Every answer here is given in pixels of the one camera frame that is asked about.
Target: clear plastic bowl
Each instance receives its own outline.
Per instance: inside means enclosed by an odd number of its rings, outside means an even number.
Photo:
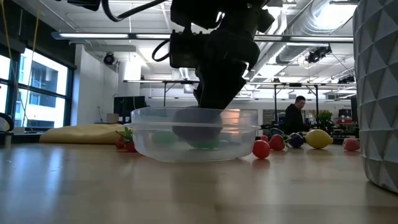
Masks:
[[[225,161],[251,153],[257,115],[235,110],[143,108],[131,112],[138,152],[164,162]]]

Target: man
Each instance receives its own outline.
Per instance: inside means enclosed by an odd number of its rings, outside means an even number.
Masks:
[[[301,115],[301,109],[304,105],[304,96],[298,96],[295,103],[287,107],[284,123],[285,134],[298,133],[304,130],[303,116]]]

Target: security camera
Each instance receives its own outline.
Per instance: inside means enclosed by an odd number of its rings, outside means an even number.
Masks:
[[[116,63],[116,58],[113,56],[113,52],[107,52],[104,58],[105,65],[114,65]]]

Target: ceiling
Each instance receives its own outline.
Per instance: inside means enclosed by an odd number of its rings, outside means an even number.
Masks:
[[[171,33],[173,29],[182,30],[182,27],[174,24],[170,21],[170,4],[171,1],[167,1],[163,4],[142,11],[128,19],[121,22],[113,22],[109,20],[102,8],[99,11],[93,12],[82,7],[76,7],[68,4],[66,1],[54,1],[54,0],[14,0],[16,3],[21,5],[24,9],[28,10],[32,14],[36,14],[37,8],[40,10],[40,18],[59,30],[60,32],[145,32],[145,33]],[[136,7],[148,0],[125,0],[133,3],[124,4],[112,4],[111,10],[114,14],[120,14],[130,8]],[[296,0],[297,5],[295,7],[289,7],[286,10],[287,21],[295,17],[300,10],[308,4],[310,0]],[[200,27],[193,26],[194,32],[203,31]],[[348,21],[345,26],[335,30],[332,35],[347,35],[352,36],[352,21]],[[170,75],[172,68],[169,66],[169,61],[154,62],[151,59],[152,51],[160,44],[160,41],[155,40],[101,40],[91,41],[87,50],[90,50],[90,46],[94,45],[97,47],[105,45],[135,45],[137,53],[139,53],[145,61],[143,65],[143,75],[146,78],[157,78],[164,77],[164,75]],[[306,82],[310,79],[312,82],[337,82],[337,79],[331,79],[333,75],[337,75],[346,70],[346,68],[354,67],[353,60],[353,46],[352,44],[335,44],[332,45],[333,53],[336,55],[328,56],[320,61],[320,63],[306,69],[303,65],[303,57],[299,58],[293,66],[288,66],[283,70],[284,76],[277,76],[282,82]],[[166,54],[168,49],[165,47],[161,49],[158,54]],[[128,57],[128,53],[120,54],[119,57]],[[258,80],[265,77],[269,78],[262,72],[258,76]]]

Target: desk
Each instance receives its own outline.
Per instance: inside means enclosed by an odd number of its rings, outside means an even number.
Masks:
[[[0,149],[0,223],[396,223],[398,196],[365,178],[359,152],[272,152],[171,164],[113,146]]]

